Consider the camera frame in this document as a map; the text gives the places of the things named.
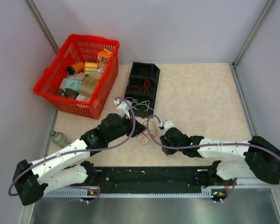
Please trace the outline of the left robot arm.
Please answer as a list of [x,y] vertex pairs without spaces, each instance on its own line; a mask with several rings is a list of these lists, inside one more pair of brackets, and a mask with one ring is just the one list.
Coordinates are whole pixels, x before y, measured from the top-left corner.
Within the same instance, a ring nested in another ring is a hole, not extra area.
[[96,181],[94,167],[87,163],[76,168],[71,165],[101,151],[109,150],[108,144],[123,136],[137,137],[146,127],[134,117],[108,114],[101,123],[81,135],[65,148],[42,159],[18,162],[12,179],[15,195],[22,205],[31,205],[44,194],[60,187],[76,183],[92,185]]

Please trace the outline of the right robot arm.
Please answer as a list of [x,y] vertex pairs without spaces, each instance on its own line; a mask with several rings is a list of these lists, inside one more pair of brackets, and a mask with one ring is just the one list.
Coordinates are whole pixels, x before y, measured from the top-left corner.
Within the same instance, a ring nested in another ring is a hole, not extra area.
[[166,155],[181,152],[190,158],[218,158],[208,173],[215,185],[233,178],[258,178],[277,185],[280,183],[280,150],[261,136],[251,140],[227,142],[203,136],[187,136],[175,127],[160,137]]

